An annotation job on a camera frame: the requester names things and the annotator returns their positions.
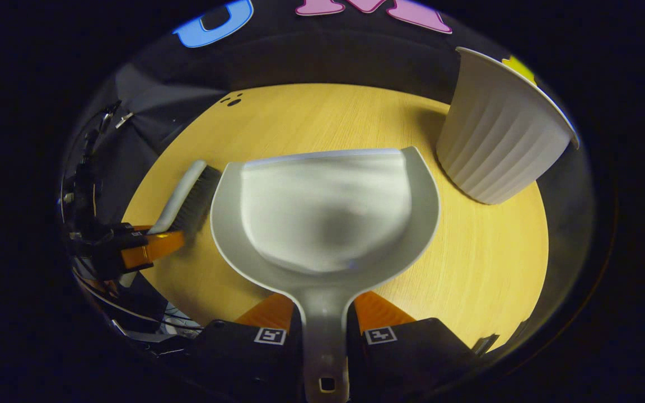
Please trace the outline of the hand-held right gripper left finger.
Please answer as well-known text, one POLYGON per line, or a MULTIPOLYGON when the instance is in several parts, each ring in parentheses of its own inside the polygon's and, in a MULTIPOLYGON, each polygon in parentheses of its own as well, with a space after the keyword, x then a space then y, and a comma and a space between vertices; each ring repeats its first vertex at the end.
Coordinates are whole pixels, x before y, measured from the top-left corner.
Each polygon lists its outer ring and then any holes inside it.
POLYGON ((189 348, 192 377, 228 401, 302 401, 300 312, 274 294, 236 321, 211 321, 189 348))

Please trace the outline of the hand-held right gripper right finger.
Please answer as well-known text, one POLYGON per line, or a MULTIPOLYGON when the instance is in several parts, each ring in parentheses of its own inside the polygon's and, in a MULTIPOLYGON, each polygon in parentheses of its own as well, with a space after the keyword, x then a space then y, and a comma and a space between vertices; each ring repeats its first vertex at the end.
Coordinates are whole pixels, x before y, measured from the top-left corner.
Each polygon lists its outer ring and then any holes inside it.
POLYGON ((480 359, 440 319, 413 319, 365 292, 348 313, 352 401, 420 401, 463 378, 480 359))

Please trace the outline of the small white broom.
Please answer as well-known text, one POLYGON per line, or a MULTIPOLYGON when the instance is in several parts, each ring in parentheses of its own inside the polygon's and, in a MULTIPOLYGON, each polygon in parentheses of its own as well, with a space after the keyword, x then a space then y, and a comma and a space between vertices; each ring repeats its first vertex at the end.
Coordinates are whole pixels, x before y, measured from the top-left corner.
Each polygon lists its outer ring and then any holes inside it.
MULTIPOLYGON (((181 230, 186 236, 186 243, 177 251, 189 248, 212 208, 213 196, 221 178, 222 171, 208 165, 202 159, 190 164, 177 182, 158 219, 151 225, 150 232, 181 230)), ((135 274, 140 271, 124 270, 120 283, 125 287, 130 286, 135 274)))

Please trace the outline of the grey dustpan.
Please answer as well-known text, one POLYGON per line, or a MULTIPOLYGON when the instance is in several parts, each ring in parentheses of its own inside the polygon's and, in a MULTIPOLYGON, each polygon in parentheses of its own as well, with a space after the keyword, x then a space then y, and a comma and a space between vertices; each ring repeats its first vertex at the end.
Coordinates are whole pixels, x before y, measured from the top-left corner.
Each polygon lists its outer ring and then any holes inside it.
POLYGON ((209 216, 228 265, 297 306, 307 403, 347 403, 351 304, 412 267, 440 219, 415 147, 229 163, 209 216))

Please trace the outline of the white ribbed garbage bin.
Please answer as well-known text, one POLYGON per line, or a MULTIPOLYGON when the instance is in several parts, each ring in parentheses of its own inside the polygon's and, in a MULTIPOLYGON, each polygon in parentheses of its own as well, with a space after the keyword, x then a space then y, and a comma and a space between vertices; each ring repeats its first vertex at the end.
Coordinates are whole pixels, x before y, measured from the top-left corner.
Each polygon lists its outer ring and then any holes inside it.
POLYGON ((455 92, 438 136, 438 163, 469 198, 506 202, 537 181, 568 146, 573 124, 537 84, 499 61, 458 46, 455 92))

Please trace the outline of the wooden desktop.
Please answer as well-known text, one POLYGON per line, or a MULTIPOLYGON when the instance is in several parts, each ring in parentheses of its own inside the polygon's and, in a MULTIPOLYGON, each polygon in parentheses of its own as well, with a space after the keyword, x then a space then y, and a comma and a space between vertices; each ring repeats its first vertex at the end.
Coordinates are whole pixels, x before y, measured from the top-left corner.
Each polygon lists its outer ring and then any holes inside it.
POLYGON ((535 308, 549 257, 547 217, 531 184, 500 205, 458 191, 434 151, 450 107, 394 90, 294 84, 236 90, 186 108, 183 130, 154 162, 122 220, 153 224, 197 159, 230 162, 286 154, 414 146, 438 186, 441 220, 432 244, 399 277, 376 289, 415 319, 438 318, 468 346, 509 342, 535 308))

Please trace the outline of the black backdrop cloth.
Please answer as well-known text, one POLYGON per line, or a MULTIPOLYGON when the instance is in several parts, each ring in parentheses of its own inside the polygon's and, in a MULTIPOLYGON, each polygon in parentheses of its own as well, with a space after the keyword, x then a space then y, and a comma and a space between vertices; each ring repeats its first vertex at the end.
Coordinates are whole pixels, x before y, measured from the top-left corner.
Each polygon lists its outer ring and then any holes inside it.
MULTIPOLYGON (((578 133, 580 147, 568 146, 532 183, 545 208, 549 257, 527 320, 583 304, 596 219, 588 146, 569 103, 530 57, 415 0, 233 0, 225 10, 225 22, 215 28, 200 15, 139 51, 110 77, 87 113, 81 129, 100 110, 115 110, 94 148, 102 222, 128 223, 122 217, 139 182, 181 133, 190 117, 186 108, 196 102, 249 88, 322 83, 394 90, 450 107, 461 46, 508 62, 533 80, 578 133), (127 113, 134 115, 117 129, 127 113)), ((120 278, 96 280, 67 247, 76 285, 101 313, 148 323, 163 318, 166 303, 193 318, 217 319, 241 313, 239 299, 250 306, 278 294, 228 265, 214 243, 210 211, 189 248, 137 272, 128 287, 120 278)))

